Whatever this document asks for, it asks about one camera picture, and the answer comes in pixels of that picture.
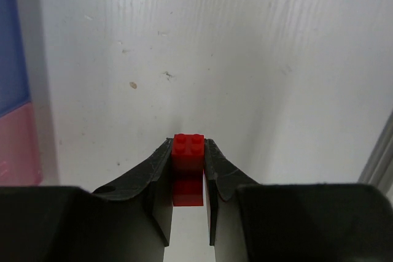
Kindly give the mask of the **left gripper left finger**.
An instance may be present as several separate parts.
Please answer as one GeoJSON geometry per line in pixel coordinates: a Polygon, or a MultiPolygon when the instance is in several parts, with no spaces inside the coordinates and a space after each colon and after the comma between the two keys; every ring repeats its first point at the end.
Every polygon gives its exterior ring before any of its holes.
{"type": "Polygon", "coordinates": [[[166,139],[151,156],[93,192],[2,187],[2,261],[162,261],[173,205],[166,139]]]}

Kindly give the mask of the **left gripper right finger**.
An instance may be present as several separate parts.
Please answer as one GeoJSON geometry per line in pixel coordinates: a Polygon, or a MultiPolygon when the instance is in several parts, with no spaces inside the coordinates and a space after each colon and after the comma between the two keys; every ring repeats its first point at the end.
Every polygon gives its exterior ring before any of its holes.
{"type": "Polygon", "coordinates": [[[392,206],[359,183],[264,185],[204,143],[217,261],[391,261],[392,206]]]}

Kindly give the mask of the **red lego with orange top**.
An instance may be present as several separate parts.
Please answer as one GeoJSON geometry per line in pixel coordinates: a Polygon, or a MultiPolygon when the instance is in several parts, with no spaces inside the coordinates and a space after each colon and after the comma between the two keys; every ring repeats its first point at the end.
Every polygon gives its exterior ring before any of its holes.
{"type": "Polygon", "coordinates": [[[171,151],[173,206],[203,205],[204,136],[176,134],[171,151]]]}

